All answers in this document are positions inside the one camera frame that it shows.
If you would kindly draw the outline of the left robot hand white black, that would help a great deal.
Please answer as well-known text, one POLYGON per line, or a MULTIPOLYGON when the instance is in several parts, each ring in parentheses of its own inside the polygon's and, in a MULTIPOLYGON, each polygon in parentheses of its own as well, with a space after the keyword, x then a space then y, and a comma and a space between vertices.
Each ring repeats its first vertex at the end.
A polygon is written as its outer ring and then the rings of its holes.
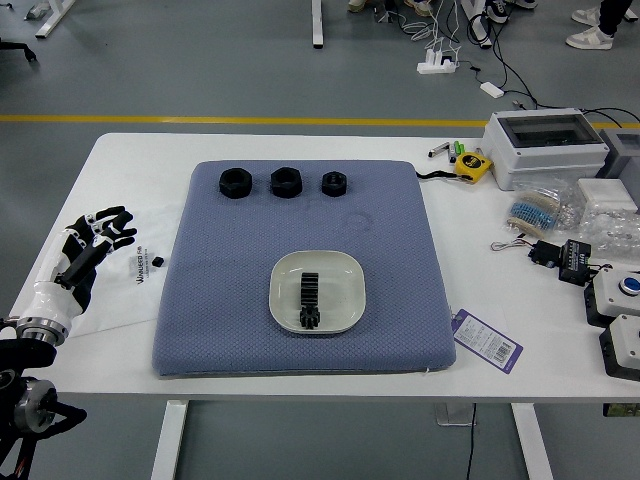
POLYGON ((72 320, 91 300, 98 265, 114 251, 134 243, 133 215, 123 206, 84 214, 52 241, 36 275, 34 297, 18 321, 19 331, 47 331, 62 343, 72 320))

